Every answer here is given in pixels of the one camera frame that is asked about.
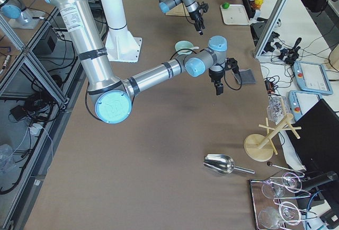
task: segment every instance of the wooden round base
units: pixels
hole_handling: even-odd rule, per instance
[[[267,143],[261,149],[258,148],[258,144],[265,137],[259,134],[252,134],[246,137],[244,141],[244,148],[248,156],[252,159],[260,162],[269,160],[273,156],[273,149],[270,143]]]

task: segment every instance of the black monitor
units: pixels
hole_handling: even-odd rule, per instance
[[[300,139],[287,132],[307,172],[339,175],[339,117],[324,99],[317,102],[294,125]],[[332,211],[339,217],[339,180],[319,186]]]

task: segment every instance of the scoop handle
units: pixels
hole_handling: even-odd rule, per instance
[[[245,172],[245,173],[251,173],[251,174],[255,174],[255,171],[254,170],[251,170],[251,169],[247,169],[247,168],[243,168],[241,166],[234,166],[234,170],[237,170],[237,171],[242,171],[242,172]]]

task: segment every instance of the green object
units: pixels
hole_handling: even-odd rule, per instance
[[[222,8],[223,9],[229,8],[229,3],[228,2],[223,3]]]

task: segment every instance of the metal scoop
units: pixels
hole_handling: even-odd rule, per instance
[[[233,170],[255,174],[251,169],[236,166],[233,158],[225,154],[208,154],[204,158],[203,165],[220,174],[229,174]]]

